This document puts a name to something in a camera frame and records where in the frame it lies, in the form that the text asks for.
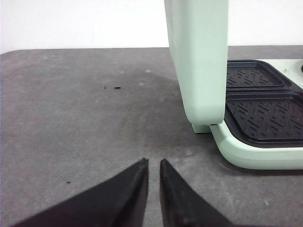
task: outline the gray table surface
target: gray table surface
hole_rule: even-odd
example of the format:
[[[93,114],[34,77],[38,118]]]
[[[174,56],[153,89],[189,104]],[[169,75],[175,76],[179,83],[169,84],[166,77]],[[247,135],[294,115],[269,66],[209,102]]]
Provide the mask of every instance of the gray table surface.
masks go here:
[[[255,58],[303,58],[303,46],[229,48],[229,59]],[[142,157],[150,161],[145,227],[162,226],[162,158],[235,223],[303,226],[303,171],[235,167],[211,134],[194,134],[168,48],[8,52],[1,98],[2,227]]]

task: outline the debris speck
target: debris speck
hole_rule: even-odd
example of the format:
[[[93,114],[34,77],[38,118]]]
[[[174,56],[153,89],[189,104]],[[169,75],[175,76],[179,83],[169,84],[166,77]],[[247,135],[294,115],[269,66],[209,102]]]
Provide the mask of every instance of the debris speck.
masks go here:
[[[269,206],[268,200],[264,200],[265,205]]]

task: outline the white wall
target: white wall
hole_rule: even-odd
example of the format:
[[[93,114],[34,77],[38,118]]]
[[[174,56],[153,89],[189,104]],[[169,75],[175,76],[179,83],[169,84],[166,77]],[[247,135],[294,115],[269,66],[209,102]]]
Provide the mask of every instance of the white wall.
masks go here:
[[[230,0],[229,45],[303,44],[303,0]],[[163,0],[1,0],[1,53],[168,46]]]

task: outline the black pointed object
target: black pointed object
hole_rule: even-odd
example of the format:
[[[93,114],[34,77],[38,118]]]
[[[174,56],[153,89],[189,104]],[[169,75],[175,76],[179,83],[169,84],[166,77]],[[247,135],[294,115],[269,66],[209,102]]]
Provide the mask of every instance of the black pointed object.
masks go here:
[[[144,158],[15,227],[141,227],[147,193],[148,160]]]
[[[200,197],[166,159],[160,164],[160,200],[164,227],[257,227],[231,223]]]

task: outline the mint green plastic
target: mint green plastic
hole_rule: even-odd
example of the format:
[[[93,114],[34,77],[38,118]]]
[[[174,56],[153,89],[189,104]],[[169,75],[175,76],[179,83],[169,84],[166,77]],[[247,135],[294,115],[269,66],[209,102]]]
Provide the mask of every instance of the mint green plastic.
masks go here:
[[[303,59],[261,60],[303,87]],[[222,155],[232,164],[249,169],[303,169],[303,148],[257,148],[236,139],[226,123],[210,126]]]
[[[223,121],[228,0],[165,0],[169,49],[195,132]]]

